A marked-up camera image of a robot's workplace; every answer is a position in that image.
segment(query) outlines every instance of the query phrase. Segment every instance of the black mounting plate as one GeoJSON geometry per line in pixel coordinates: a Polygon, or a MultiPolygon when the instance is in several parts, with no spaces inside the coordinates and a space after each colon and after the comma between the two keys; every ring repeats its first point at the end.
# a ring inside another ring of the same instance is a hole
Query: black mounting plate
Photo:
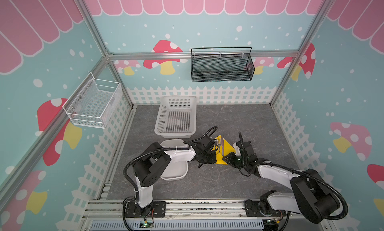
{"type": "MultiPolygon", "coordinates": [[[[152,203],[152,209],[153,209],[153,217],[154,218],[164,218],[166,214],[166,205],[167,202],[161,201],[161,202],[153,202],[152,203]]],[[[140,218],[140,209],[137,205],[135,205],[134,202],[128,202],[127,203],[127,209],[125,212],[126,218],[140,218]]],[[[152,217],[152,209],[150,211],[150,214],[147,215],[147,218],[152,217]]]]}
{"type": "MultiPolygon", "coordinates": [[[[260,206],[259,206],[259,200],[246,200],[244,202],[245,204],[245,212],[247,214],[247,217],[266,217],[264,214],[260,212],[260,206]]],[[[281,213],[283,214],[283,217],[286,216],[286,212],[281,210],[281,213]]],[[[280,211],[276,210],[275,212],[276,215],[271,215],[271,216],[280,216],[280,211]]]]}

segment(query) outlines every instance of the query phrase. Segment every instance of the white picket fence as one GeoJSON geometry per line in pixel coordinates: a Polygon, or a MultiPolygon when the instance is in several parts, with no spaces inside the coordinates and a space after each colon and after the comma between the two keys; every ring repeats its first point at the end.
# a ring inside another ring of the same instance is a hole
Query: white picket fence
{"type": "Polygon", "coordinates": [[[215,89],[214,87],[211,89],[208,89],[207,87],[202,89],[199,87],[196,89],[192,89],[191,87],[188,89],[185,89],[184,87],[181,87],[180,89],[177,89],[176,87],[173,87],[173,89],[169,89],[168,87],[165,89],[161,89],[160,87],[157,89],[153,89],[152,87],[145,89],[143,87],[141,89],[134,88],[133,90],[127,88],[127,91],[132,102],[138,105],[160,104],[161,97],[172,95],[194,96],[200,104],[269,104],[276,92],[276,87],[272,89],[269,87],[264,89],[261,87],[256,89],[253,87],[249,89],[246,89],[245,87],[241,89],[238,87],[235,87],[234,89],[231,89],[230,87],[227,87],[226,89],[223,89],[222,87],[219,87],[218,89],[215,89]]]}
{"type": "Polygon", "coordinates": [[[103,178],[115,152],[129,109],[127,100],[122,97],[107,127],[103,129],[103,135],[99,136],[99,144],[94,145],[95,153],[89,156],[90,164],[84,166],[84,176],[78,178],[80,185],[77,190],[72,191],[72,203],[64,206],[66,211],[64,219],[56,223],[59,231],[77,230],[89,200],[96,199],[97,191],[100,185],[103,185],[103,178]]]}
{"type": "MultiPolygon", "coordinates": [[[[286,98],[286,93],[280,94],[273,107],[299,168],[301,170],[310,168],[316,170],[324,181],[332,185],[333,176],[325,172],[327,164],[320,162],[320,153],[314,151],[314,143],[309,142],[310,135],[304,132],[305,126],[300,125],[300,118],[296,118],[296,111],[293,111],[293,105],[289,104],[289,98],[286,98]]],[[[336,210],[333,215],[339,214],[341,210],[342,207],[336,210]]],[[[333,223],[338,231],[340,231],[340,228],[342,228],[341,230],[344,229],[344,231],[350,229],[358,231],[357,227],[360,221],[347,214],[345,218],[335,220],[333,223]]]]}

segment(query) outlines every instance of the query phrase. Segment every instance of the white wire basket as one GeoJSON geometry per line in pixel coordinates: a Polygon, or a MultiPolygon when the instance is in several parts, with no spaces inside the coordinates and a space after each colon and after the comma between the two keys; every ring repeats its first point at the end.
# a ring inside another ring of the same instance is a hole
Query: white wire basket
{"type": "Polygon", "coordinates": [[[121,97],[120,83],[96,79],[89,73],[63,109],[74,125],[105,128],[121,97]]]}
{"type": "Polygon", "coordinates": [[[161,99],[155,133],[164,138],[190,138],[196,132],[196,98],[165,96],[161,99]]]}

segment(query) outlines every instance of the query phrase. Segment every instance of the yellow plate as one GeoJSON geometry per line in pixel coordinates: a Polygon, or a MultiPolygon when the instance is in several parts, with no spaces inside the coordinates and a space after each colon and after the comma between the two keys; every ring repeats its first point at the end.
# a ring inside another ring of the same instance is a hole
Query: yellow plate
{"type": "MultiPolygon", "coordinates": [[[[235,149],[224,138],[222,138],[221,135],[219,135],[217,138],[221,138],[222,141],[224,141],[224,156],[227,156],[230,152],[235,152],[235,149]]],[[[220,147],[219,150],[216,151],[216,164],[227,165],[223,161],[222,153],[223,153],[222,147],[220,147]]]]}

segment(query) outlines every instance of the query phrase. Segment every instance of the black wire basket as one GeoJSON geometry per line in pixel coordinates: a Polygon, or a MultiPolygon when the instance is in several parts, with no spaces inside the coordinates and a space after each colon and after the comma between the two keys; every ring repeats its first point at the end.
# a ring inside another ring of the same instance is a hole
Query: black wire basket
{"type": "Polygon", "coordinates": [[[192,82],[252,80],[255,66],[251,51],[252,47],[192,48],[192,82]]]}

